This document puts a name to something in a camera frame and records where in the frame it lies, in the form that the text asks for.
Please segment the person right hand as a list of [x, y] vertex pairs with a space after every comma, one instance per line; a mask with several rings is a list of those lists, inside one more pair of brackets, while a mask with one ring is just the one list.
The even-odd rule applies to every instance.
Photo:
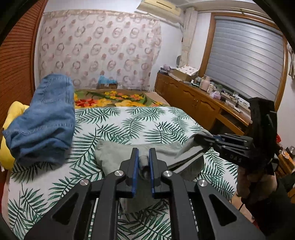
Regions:
[[252, 201], [263, 200], [277, 189], [275, 175], [247, 174], [242, 167], [237, 169], [237, 195]]

